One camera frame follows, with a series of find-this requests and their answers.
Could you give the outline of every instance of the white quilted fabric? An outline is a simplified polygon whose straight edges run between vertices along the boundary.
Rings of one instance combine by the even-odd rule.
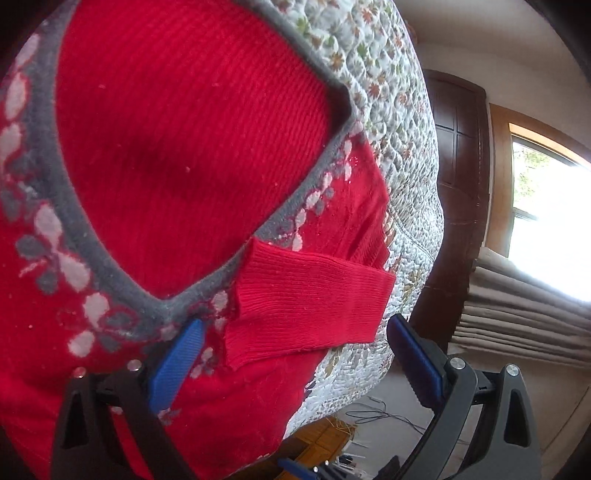
[[[437,140],[423,74],[391,0],[267,0],[345,83],[374,148],[390,196],[384,226],[397,280],[374,343],[331,350],[285,436],[373,388],[392,352],[386,319],[407,317],[443,238],[437,196]]]

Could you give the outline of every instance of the door panel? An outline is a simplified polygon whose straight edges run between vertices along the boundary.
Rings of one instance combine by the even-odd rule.
[[[419,335],[441,347],[456,329],[472,263],[484,239],[490,152],[486,92],[441,72],[424,72],[439,143],[437,189],[443,244],[411,315]]]

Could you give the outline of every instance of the silver bolt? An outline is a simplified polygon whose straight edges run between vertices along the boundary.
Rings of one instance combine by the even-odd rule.
[[[127,370],[130,372],[137,372],[140,368],[142,368],[142,362],[137,359],[130,360],[127,363]]]
[[[462,360],[460,357],[455,356],[449,361],[449,364],[455,368],[456,370],[462,370],[466,367],[466,362]]]
[[[519,375],[519,367],[517,365],[509,364],[505,367],[507,369],[507,373],[512,376],[516,377]]]
[[[72,372],[72,378],[84,378],[86,375],[86,368],[84,367],[76,367]]]

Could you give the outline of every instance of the ceiling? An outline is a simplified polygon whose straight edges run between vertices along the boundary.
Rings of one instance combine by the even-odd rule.
[[[550,24],[525,0],[395,0],[418,42],[494,54],[556,81],[587,86]]]

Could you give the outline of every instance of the curtain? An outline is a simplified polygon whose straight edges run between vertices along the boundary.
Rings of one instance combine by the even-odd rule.
[[[591,304],[483,247],[452,342],[591,369]]]

